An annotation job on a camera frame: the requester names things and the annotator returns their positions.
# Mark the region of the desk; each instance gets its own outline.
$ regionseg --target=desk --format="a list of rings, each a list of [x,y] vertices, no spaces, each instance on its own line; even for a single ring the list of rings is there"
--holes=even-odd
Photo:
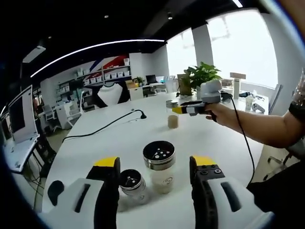
[[[191,155],[210,156],[227,177],[234,177],[246,186],[252,175],[252,164],[243,135],[206,120],[203,115],[181,115],[179,128],[169,130],[165,101],[176,99],[175,96],[176,93],[160,94],[84,113],[68,135],[91,133],[131,109],[142,109],[147,118],[136,119],[141,115],[136,112],[95,135],[67,139],[60,147],[46,180],[42,211],[49,212],[53,208],[47,192],[54,180],[61,180],[67,187],[77,178],[85,178],[94,162],[109,156],[121,158],[121,171],[128,168],[140,171],[147,186],[150,186],[142,150],[148,143],[156,140],[166,140],[175,146],[176,177],[179,179],[175,180],[171,193],[157,196],[147,205],[118,213],[119,229],[134,228],[135,220],[137,228],[194,228],[195,215],[189,181]],[[238,109],[244,110],[244,101],[236,100],[235,104]],[[263,106],[267,115],[268,98],[265,98]],[[263,144],[250,138],[248,142],[256,166]]]

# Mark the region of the white cup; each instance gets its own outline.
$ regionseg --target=white cup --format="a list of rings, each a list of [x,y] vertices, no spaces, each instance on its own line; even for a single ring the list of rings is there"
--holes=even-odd
[[[254,98],[252,97],[252,95],[246,97],[246,110],[248,110],[248,111],[251,110],[253,101],[254,101]]]

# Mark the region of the metal cup lid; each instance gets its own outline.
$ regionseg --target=metal cup lid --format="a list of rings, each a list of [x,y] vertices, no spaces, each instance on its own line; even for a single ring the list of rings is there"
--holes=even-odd
[[[122,189],[136,189],[141,184],[141,174],[135,169],[127,169],[121,172],[120,186]]]
[[[149,143],[143,149],[144,162],[153,170],[164,170],[175,163],[175,147],[167,141]]]

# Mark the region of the power cord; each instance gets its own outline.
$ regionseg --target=power cord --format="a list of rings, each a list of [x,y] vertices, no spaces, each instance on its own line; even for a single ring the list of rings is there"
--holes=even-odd
[[[140,112],[142,113],[142,114],[141,114],[141,117],[140,117],[141,119],[147,118],[147,116],[144,114],[144,112],[143,112],[142,110],[139,110],[139,109],[133,110],[133,111],[131,111],[131,112],[129,112],[129,113],[127,113],[127,114],[125,114],[125,115],[123,115],[123,116],[121,116],[121,117],[115,119],[114,121],[112,121],[111,123],[109,123],[109,124],[107,124],[106,126],[102,127],[101,129],[98,129],[98,130],[94,131],[93,133],[86,134],[86,135],[68,136],[68,137],[65,137],[65,138],[62,140],[62,142],[63,142],[64,140],[66,140],[66,139],[68,139],[68,138],[72,138],[72,137],[87,137],[87,136],[91,136],[91,135],[93,135],[93,134],[96,134],[97,132],[99,132],[99,131],[105,129],[106,127],[109,127],[111,124],[115,123],[116,121],[119,121],[120,119],[122,119],[122,118],[124,118],[124,117],[126,117],[126,116],[128,116],[128,115],[131,115],[132,113],[137,112],[137,111],[140,111]]]
[[[252,156],[252,153],[251,153],[251,150],[250,150],[250,147],[249,147],[249,143],[248,143],[246,134],[244,133],[244,129],[242,127],[242,124],[240,122],[239,115],[238,115],[238,112],[237,112],[237,109],[236,109],[236,106],[235,106],[235,103],[234,103],[234,100],[233,100],[232,96],[231,96],[231,100],[232,100],[232,103],[233,103],[233,106],[234,106],[234,110],[235,110],[235,113],[236,113],[237,122],[239,124],[239,127],[242,130],[243,135],[244,135],[244,140],[246,141],[246,144],[247,144],[247,147],[248,147],[248,151],[249,151],[249,154],[250,154],[250,158],[251,158],[251,161],[252,161],[253,172],[252,172],[251,180],[249,181],[249,184],[250,184],[252,182],[252,180],[253,180],[254,172],[255,172],[254,160],[253,160],[253,156]]]

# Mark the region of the tabletop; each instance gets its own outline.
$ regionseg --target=tabletop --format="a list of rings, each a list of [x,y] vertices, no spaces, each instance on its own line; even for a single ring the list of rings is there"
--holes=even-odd
[[[91,133],[132,109],[142,109],[146,119],[139,119],[135,112],[92,136],[70,138],[60,147],[46,180],[42,211],[49,212],[51,204],[47,191],[54,180],[67,187],[77,178],[86,178],[95,161],[119,156],[121,171],[137,169],[150,187],[149,173],[144,165],[142,150],[152,141],[165,140],[175,147],[174,189],[166,195],[154,195],[142,206],[117,214],[118,228],[194,228],[194,210],[189,181],[189,156],[209,156],[218,164],[227,177],[234,177],[244,186],[252,175],[252,163],[243,135],[213,121],[204,115],[179,116],[179,127],[167,126],[166,100],[186,102],[190,98],[175,98],[176,93],[159,94],[154,97],[118,104],[84,113],[68,136]],[[245,109],[245,100],[235,100],[238,110]],[[268,98],[260,101],[268,114]],[[248,138],[249,146],[257,165],[263,144]]]

